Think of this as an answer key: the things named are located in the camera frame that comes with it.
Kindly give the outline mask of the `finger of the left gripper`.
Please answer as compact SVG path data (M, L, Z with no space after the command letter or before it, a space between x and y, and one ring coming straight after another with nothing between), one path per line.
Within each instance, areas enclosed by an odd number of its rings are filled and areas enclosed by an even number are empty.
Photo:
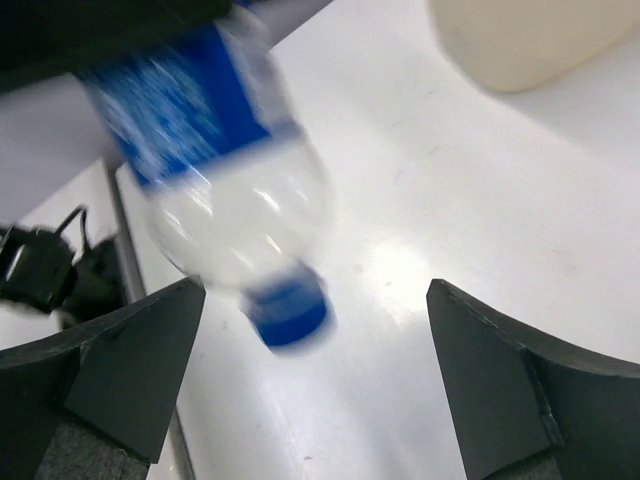
M1 3L1 91L178 38L230 1L15 0Z

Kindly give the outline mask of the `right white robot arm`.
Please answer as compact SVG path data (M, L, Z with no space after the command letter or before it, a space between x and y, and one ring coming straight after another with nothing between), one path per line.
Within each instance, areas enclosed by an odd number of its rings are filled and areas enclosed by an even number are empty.
M144 479L158 463L205 292L181 280L135 302L115 245L81 258L59 230L1 231L1 298L71 315L1 353L5 479ZM469 479L635 479L639 368L508 317L451 283L426 296Z

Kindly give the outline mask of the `small bottle blue cap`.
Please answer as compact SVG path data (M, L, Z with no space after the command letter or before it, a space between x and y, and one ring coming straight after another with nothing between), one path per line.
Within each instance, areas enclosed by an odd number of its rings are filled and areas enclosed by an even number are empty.
M142 191L159 249L183 274L236 292L278 348L329 317L310 265L329 189L271 48L259 18L236 6L78 78Z

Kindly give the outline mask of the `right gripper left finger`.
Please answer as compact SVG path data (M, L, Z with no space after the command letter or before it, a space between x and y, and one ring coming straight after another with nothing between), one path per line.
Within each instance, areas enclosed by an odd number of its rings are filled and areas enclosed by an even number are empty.
M1 353L4 479L144 479L158 462L205 300L185 278Z

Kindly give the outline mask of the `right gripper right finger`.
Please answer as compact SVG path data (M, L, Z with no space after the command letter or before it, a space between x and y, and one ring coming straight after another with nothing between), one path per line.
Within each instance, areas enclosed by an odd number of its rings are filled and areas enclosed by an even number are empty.
M426 303L469 479L636 479L639 367L435 279Z

